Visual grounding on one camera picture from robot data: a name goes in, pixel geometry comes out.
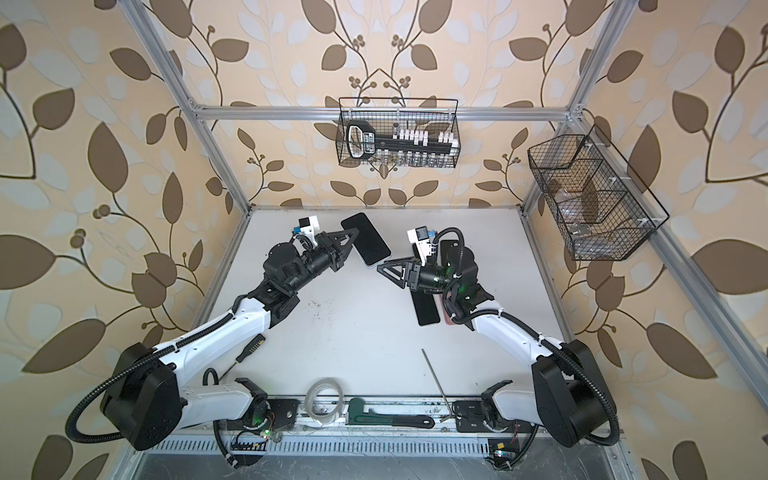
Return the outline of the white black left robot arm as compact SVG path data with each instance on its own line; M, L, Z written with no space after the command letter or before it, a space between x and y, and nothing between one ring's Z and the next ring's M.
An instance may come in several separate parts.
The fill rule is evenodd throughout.
M267 395L247 378L224 382L212 363L286 319L300 289L326 270L343 267L358 234L356 228L315 232L305 219L289 241L270 249L259 285L236 297L222 315L152 348L136 343L124 350L113 375L69 414L66 437L80 444L125 439L144 451L177 430L212 423L225 461L240 467L223 441L223 424L242 418Z

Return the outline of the pink phone case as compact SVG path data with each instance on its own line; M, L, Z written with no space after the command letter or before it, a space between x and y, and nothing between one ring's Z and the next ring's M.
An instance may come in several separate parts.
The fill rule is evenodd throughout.
M452 320L452 316L451 316L450 312L448 311L448 309L447 309L447 307L445 305L445 300L443 299L443 297L441 295L437 295L436 296L436 304L438 305L442 321L445 324L447 324L447 325L454 325L454 321Z

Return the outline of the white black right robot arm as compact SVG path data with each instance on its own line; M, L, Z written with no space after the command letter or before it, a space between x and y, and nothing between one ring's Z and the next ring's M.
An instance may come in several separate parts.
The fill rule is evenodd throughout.
M499 470L512 470L526 455L539 429L564 447L583 440L610 447L620 439L616 403L592 351L581 341L548 336L505 310L478 279L479 268L456 227L408 233L414 255L381 262L377 271L403 290L438 296L454 325L492 340L531 372L530 392L503 380L481 395L483 425L505 432L522 423L528 438L512 455L492 454Z

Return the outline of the black phone case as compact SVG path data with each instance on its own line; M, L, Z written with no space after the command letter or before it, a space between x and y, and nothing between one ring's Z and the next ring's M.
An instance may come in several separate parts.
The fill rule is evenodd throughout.
M442 239L439 242L439 260L442 266L457 266L460 256L460 243L455 239Z

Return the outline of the black phone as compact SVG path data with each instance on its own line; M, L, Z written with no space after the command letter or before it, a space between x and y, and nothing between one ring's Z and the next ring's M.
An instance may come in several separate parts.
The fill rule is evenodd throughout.
M365 213L356 213L340 224L345 230L358 230L354 246L366 266L374 266L391 256L389 246Z

